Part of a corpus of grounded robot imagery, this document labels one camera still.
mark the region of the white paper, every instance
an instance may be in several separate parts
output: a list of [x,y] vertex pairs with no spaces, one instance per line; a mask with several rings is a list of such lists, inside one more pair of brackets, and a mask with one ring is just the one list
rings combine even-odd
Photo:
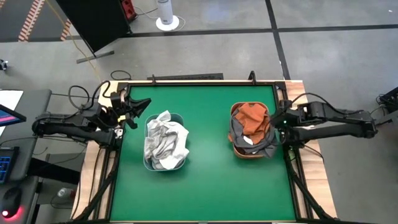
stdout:
[[[0,105],[5,106],[10,110],[14,110],[17,107],[19,100],[23,91],[15,91],[15,90],[0,90]],[[0,127],[0,136],[4,131],[5,126]]]

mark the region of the green mat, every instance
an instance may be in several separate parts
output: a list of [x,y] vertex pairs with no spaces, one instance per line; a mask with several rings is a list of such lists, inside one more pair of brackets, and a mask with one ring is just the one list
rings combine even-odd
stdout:
[[[227,138],[234,103],[261,101],[275,112],[271,86],[134,86],[131,96],[152,103],[126,130],[111,221],[294,220],[282,149],[244,160]],[[181,169],[153,172],[142,163],[144,124],[165,110],[183,117],[190,153]]]

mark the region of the white cylinder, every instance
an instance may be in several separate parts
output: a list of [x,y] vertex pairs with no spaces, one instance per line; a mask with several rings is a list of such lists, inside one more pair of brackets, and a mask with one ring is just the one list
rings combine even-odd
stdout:
[[157,8],[159,12],[160,21],[169,25],[173,22],[173,8],[171,0],[157,0]]

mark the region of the computer monitor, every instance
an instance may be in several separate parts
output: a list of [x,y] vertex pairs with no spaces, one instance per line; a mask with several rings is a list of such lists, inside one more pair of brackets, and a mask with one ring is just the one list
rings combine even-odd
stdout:
[[26,121],[26,117],[0,105],[0,127]]

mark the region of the gray floor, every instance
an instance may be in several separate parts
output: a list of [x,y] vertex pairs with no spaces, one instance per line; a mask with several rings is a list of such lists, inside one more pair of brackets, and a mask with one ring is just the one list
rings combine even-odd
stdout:
[[[134,4],[145,11],[155,6],[143,0]],[[272,0],[272,5],[279,27],[398,24],[398,4],[393,0]],[[260,0],[175,0],[174,12],[186,19],[183,30],[270,27],[265,2]],[[131,25],[134,32],[157,32],[146,16]],[[280,38],[291,78],[304,80],[307,91],[324,96],[338,108],[372,110],[378,94],[398,85],[397,29],[293,32],[281,33]],[[83,42],[77,42],[88,53]],[[223,72],[225,79],[243,79],[251,70],[261,79],[283,79],[272,34],[120,39],[101,51],[107,50],[116,54],[93,61],[102,79],[116,69],[131,72],[136,80],[152,74],[218,72]],[[82,56],[71,41],[0,44],[0,56],[12,66],[7,74],[0,75],[0,88],[49,87],[53,92],[66,93],[70,85],[82,85],[92,92],[98,84],[88,63],[75,63]],[[52,96],[49,110],[74,111],[63,96]],[[342,220],[396,223],[396,132],[397,128],[385,125],[370,140],[342,137],[320,141]],[[42,141],[37,152],[46,146],[49,153],[81,149],[69,143]]]

